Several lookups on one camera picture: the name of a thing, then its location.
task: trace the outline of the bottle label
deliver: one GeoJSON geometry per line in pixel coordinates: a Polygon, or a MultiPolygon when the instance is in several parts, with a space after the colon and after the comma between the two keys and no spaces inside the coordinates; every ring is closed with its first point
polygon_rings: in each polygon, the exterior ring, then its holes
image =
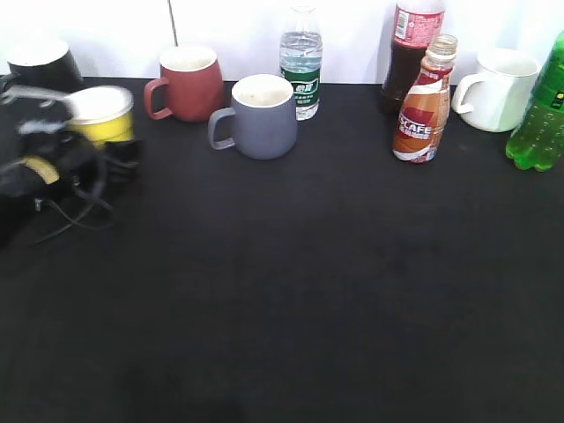
{"type": "Polygon", "coordinates": [[[394,154],[400,160],[424,163],[434,158],[449,118],[451,73],[421,69],[399,114],[394,154]]]}
{"type": "Polygon", "coordinates": [[[558,49],[550,54],[532,92],[543,105],[564,113],[564,60],[558,49]]]}
{"type": "Polygon", "coordinates": [[[430,15],[411,13],[396,8],[396,44],[409,48],[427,48],[434,37],[441,33],[444,11],[430,15]]]}
{"type": "Polygon", "coordinates": [[[321,68],[313,72],[297,73],[281,68],[282,77],[290,81],[296,105],[299,108],[314,106],[319,101],[321,68]]]}

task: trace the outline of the green label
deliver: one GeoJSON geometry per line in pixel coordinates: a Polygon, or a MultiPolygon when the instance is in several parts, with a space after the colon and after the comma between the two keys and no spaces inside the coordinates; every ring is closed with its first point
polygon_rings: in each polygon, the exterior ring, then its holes
{"type": "Polygon", "coordinates": [[[282,76],[290,81],[299,108],[315,105],[319,101],[319,77],[321,69],[308,73],[296,73],[281,68],[282,76]]]}
{"type": "Polygon", "coordinates": [[[543,105],[564,112],[564,51],[554,48],[533,88],[534,97],[543,105]]]}

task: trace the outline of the gray mug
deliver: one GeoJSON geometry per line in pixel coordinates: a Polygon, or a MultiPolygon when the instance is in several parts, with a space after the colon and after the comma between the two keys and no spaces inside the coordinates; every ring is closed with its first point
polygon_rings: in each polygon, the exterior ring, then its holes
{"type": "Polygon", "coordinates": [[[231,107],[211,115],[208,138],[215,150],[236,147],[251,159],[276,159],[296,143],[298,122],[293,87],[274,75],[253,75],[232,90],[231,107]],[[215,140],[221,119],[232,116],[232,136],[215,140]]]}

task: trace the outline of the yellow cup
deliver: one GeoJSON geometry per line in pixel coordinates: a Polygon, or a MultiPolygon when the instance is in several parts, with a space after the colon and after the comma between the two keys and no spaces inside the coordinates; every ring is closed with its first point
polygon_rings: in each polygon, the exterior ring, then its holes
{"type": "Polygon", "coordinates": [[[96,86],[69,96],[72,130],[84,134],[97,148],[133,139],[133,95],[120,86],[96,86]]]}

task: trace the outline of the orange bottle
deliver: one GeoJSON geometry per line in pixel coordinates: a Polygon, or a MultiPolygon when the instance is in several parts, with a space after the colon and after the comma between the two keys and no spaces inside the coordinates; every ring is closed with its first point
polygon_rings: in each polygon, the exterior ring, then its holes
{"type": "Polygon", "coordinates": [[[434,158],[450,112],[450,75],[458,40],[442,34],[421,61],[421,72],[405,97],[397,123],[394,154],[403,161],[426,163],[434,158]]]}

